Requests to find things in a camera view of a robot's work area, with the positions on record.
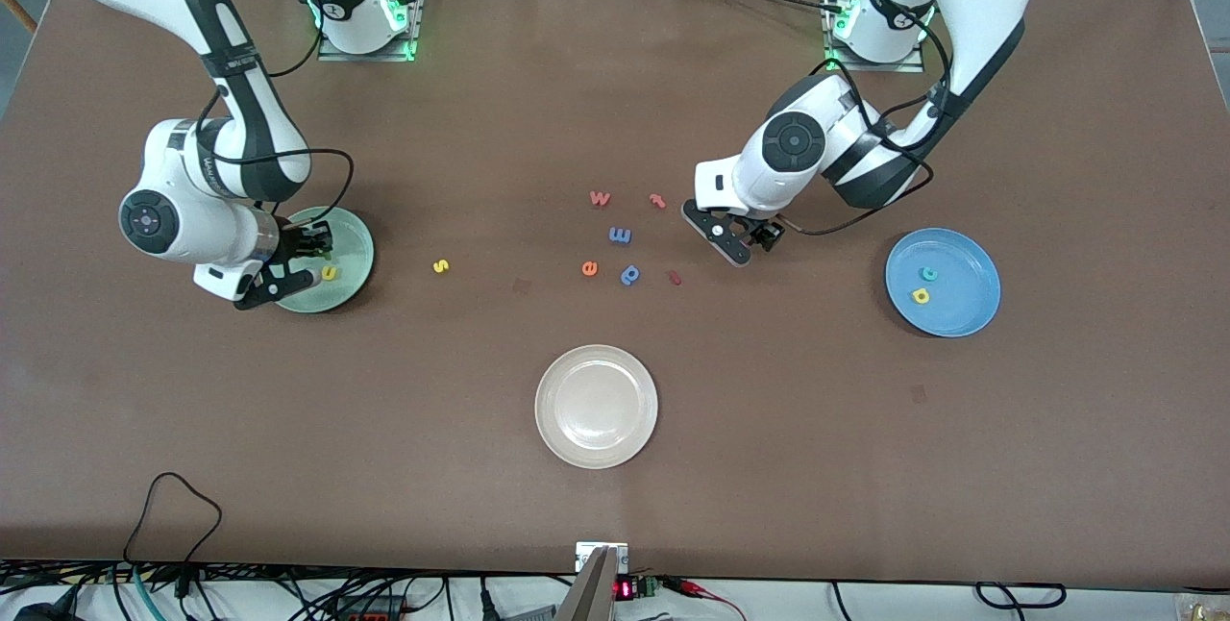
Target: mounting plate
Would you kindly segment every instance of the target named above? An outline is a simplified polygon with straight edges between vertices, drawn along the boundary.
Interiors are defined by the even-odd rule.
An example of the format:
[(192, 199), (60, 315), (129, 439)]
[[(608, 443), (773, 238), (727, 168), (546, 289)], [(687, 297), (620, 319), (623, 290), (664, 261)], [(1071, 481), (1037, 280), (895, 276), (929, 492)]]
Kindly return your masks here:
[(598, 547), (615, 547), (619, 551), (619, 573), (627, 573), (627, 542), (577, 542), (577, 573), (581, 573), (589, 555)]
[(363, 53), (363, 55), (355, 55), (354, 53), (339, 50), (339, 48), (333, 47), (328, 39), (322, 38), (320, 48), (316, 50), (316, 59), (392, 61), (415, 60), (415, 55), (418, 52), (418, 31), (423, 23), (423, 0), (412, 0), (412, 2), (406, 6), (406, 17), (410, 20), (410, 26), (407, 26), (406, 30), (395, 38), (389, 39), (389, 43), (385, 44), (385, 47), (379, 48), (379, 50)]
[[(852, 25), (855, 17), (857, 17), (859, 0), (820, 0), (822, 4), (836, 5), (844, 11), (841, 14), (820, 11), (820, 30), (824, 33), (824, 55), (833, 57), (840, 60), (849, 70), (881, 70), (881, 73), (924, 73), (922, 69), (922, 41), (919, 39), (914, 44), (913, 50), (905, 55), (905, 59), (893, 60), (888, 64), (879, 64), (876, 60), (862, 59), (861, 55), (856, 55), (851, 48), (846, 45), (841, 39), (833, 36), (834, 30), (839, 30), (840, 26)], [(922, 21), (930, 20), (934, 16), (935, 9), (931, 9), (931, 14), (922, 18)]]

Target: connector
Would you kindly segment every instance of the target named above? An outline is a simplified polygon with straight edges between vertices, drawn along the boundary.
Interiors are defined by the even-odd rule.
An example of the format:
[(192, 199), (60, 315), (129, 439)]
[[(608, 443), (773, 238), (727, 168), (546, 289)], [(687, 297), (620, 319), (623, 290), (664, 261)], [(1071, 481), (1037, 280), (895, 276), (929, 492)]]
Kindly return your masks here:
[(348, 595), (338, 600), (336, 617), (341, 621), (397, 621), (401, 595)]
[(673, 576), (658, 576), (658, 582), (662, 583), (663, 588), (667, 588), (673, 593), (679, 593), (684, 596), (699, 598), (705, 591), (705, 588), (697, 585), (696, 583), (683, 578), (675, 578)]
[(491, 600), (491, 593), (487, 591), (487, 578), (478, 578), (478, 587), (482, 589), (478, 593), (478, 599), (482, 600), (482, 621), (503, 621), (496, 611), (496, 603)]
[(76, 605), (76, 595), (80, 588), (69, 588), (55, 604), (31, 604), (17, 610), (14, 621), (84, 621), (75, 616), (73, 607)]

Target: blue plate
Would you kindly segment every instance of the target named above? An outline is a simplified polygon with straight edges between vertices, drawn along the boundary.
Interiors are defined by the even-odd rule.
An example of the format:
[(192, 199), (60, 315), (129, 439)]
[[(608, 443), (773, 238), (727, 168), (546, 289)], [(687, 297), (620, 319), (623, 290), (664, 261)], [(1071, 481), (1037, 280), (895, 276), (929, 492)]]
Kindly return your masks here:
[(969, 236), (938, 226), (897, 241), (884, 283), (897, 311), (937, 337), (972, 336), (999, 310), (1000, 280), (991, 257)]

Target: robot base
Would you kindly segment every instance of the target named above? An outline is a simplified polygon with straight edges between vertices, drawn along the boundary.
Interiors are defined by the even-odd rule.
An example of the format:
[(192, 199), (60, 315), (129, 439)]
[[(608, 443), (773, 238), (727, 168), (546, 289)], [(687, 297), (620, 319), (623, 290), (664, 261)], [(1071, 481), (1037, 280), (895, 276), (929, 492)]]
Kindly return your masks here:
[(734, 267), (752, 262), (753, 245), (760, 245), (765, 253), (770, 252), (785, 231), (785, 226), (768, 219), (742, 218), (738, 214), (716, 216), (696, 208), (695, 199), (685, 200), (679, 210), (692, 230), (699, 231)]
[(332, 42), (321, 38), (316, 50), (319, 60), (387, 60), (403, 61), (415, 60), (418, 53), (418, 31), (423, 23), (423, 0), (411, 0), (405, 9), (405, 17), (408, 26), (402, 33), (395, 34), (385, 47), (368, 53), (347, 53), (335, 47)]
[[(922, 70), (922, 43), (919, 42), (914, 44), (913, 50), (905, 59), (887, 61), (887, 64), (881, 64), (877, 60), (862, 59), (851, 48), (841, 41), (841, 38), (834, 34), (834, 31), (849, 31), (854, 26), (854, 21), (860, 16), (861, 6), (859, 0), (820, 0), (822, 4), (836, 5), (843, 9), (843, 12), (834, 14), (829, 11), (822, 11), (822, 27), (824, 33), (824, 55), (825, 59), (838, 59), (849, 70), (881, 70), (881, 73), (924, 73)], [(925, 17), (925, 20), (931, 20), (931, 16)]]

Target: metal frame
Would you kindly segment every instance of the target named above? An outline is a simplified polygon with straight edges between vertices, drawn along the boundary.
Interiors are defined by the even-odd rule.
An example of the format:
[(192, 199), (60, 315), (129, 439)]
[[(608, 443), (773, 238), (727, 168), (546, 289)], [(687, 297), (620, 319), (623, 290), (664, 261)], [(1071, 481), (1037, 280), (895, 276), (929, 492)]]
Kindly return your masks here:
[(568, 595), (560, 604), (555, 621), (611, 621), (615, 619), (615, 578), (619, 574), (620, 551), (615, 546), (599, 546), (589, 552)]

